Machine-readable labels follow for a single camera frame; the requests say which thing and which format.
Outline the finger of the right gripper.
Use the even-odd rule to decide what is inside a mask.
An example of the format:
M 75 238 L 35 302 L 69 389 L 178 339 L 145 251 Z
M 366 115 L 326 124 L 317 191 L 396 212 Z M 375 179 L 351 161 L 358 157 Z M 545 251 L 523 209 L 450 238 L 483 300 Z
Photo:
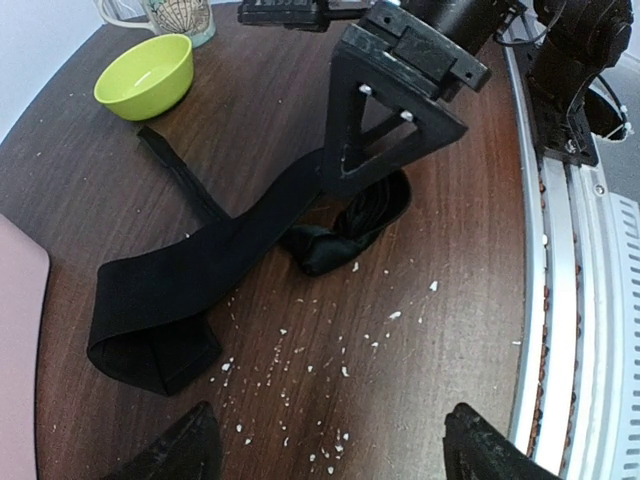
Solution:
M 422 1 L 410 12 L 378 1 L 334 48 L 322 161 L 323 190 L 353 195 L 459 140 L 446 108 L 490 70 L 476 55 L 491 35 L 488 1 Z

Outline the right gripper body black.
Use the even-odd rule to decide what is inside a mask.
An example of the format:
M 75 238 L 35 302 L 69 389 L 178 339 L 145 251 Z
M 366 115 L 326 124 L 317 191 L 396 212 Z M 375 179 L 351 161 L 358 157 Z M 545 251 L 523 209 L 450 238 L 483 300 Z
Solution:
M 329 1 L 242 1 L 237 20 L 246 26 L 326 31 L 333 21 L 357 20 L 367 11 L 368 8 L 333 9 Z

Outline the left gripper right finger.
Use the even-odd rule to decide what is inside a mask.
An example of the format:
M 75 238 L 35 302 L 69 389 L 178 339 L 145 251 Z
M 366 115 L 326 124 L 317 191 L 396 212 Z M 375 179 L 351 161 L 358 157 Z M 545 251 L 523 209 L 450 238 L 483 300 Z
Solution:
M 447 479 L 558 479 L 464 402 L 445 418 L 444 464 Z

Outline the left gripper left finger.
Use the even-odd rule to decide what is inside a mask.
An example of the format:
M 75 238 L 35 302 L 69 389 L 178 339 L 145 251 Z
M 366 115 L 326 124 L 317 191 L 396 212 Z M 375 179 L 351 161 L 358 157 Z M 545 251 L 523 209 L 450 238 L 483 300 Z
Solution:
M 221 435 L 201 401 L 126 464 L 104 479 L 220 479 Z

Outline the black necktie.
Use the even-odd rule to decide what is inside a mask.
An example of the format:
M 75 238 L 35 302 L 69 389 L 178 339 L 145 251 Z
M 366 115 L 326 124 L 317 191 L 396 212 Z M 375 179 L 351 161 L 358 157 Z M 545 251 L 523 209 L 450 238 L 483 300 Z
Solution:
M 177 177 L 206 224 L 176 244 L 99 268 L 87 356 L 105 375 L 164 396 L 179 393 L 219 358 L 207 311 L 273 246 L 283 246 L 309 276 L 329 273 L 364 252 L 412 199 L 399 170 L 356 194 L 332 227 L 302 224 L 321 193 L 323 153 L 315 150 L 231 217 L 162 135 L 144 127 L 138 136 Z

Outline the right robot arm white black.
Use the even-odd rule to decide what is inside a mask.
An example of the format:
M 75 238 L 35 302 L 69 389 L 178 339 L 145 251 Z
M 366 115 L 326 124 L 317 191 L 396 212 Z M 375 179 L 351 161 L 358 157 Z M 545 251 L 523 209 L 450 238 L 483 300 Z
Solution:
M 543 31 L 508 39 L 523 19 L 519 1 L 378 1 L 332 9 L 325 1 L 245 1 L 241 24 L 323 32 L 347 22 L 330 66 L 324 192 L 346 197 L 458 141 L 465 124 L 447 110 L 462 88 L 480 90 L 490 70 L 477 57 L 488 41 L 511 48 L 533 110 L 538 153 L 594 166 L 584 109 L 596 77 L 626 50 L 627 1 L 536 1 Z

